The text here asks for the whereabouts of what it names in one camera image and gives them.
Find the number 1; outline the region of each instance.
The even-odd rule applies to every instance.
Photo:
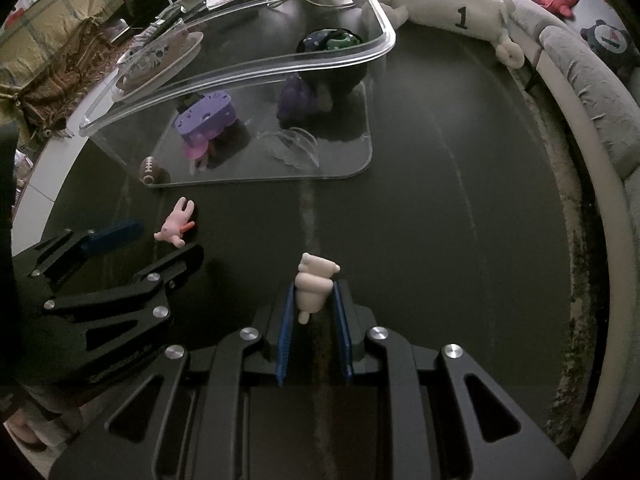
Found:
[[[460,13],[460,23],[456,23],[456,27],[468,28],[465,25],[465,22],[466,22],[466,7],[460,7],[458,9],[458,12]]]

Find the brown football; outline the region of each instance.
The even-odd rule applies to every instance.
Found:
[[[162,168],[152,156],[148,156],[140,164],[140,181],[143,184],[148,186],[159,184],[161,175]]]

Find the black bear pillow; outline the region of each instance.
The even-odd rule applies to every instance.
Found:
[[[626,30],[596,20],[593,27],[581,29],[580,35],[623,82],[629,78],[634,67],[640,66],[640,57]]]

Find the beige toy figure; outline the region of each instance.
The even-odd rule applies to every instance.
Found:
[[[334,288],[331,277],[340,272],[340,266],[330,260],[309,253],[302,254],[298,266],[296,286],[296,306],[300,310],[298,321],[307,324],[311,314],[322,310],[326,298]]]
[[[171,211],[171,214],[164,221],[160,232],[154,234],[156,240],[164,240],[179,249],[184,247],[182,235],[196,225],[195,222],[189,222],[189,218],[191,218],[193,209],[195,208],[193,200],[189,200],[186,207],[182,209],[186,200],[185,197],[181,197],[180,200],[178,200],[174,210]]]

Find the clear plastic object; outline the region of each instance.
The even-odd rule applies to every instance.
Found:
[[[362,42],[296,52],[303,38],[326,28],[347,29]],[[374,83],[395,40],[377,0],[254,0],[214,10],[127,59],[88,109],[80,134],[137,178],[141,163],[152,156],[158,173],[153,187],[350,176],[364,170],[372,155]],[[161,70],[154,62],[159,45],[172,49]],[[123,77],[124,71],[136,64],[155,69],[137,79],[139,87],[125,84],[122,96],[122,81],[136,81]],[[315,81],[328,74],[335,79],[347,67],[360,67],[364,74],[348,94],[307,118],[283,123],[282,102],[292,80]],[[222,108],[203,111],[205,99],[230,101],[233,124],[214,121],[210,116],[223,113]],[[189,119],[194,128],[189,134],[177,123],[192,112],[198,116]],[[209,141],[208,148],[202,139]]]

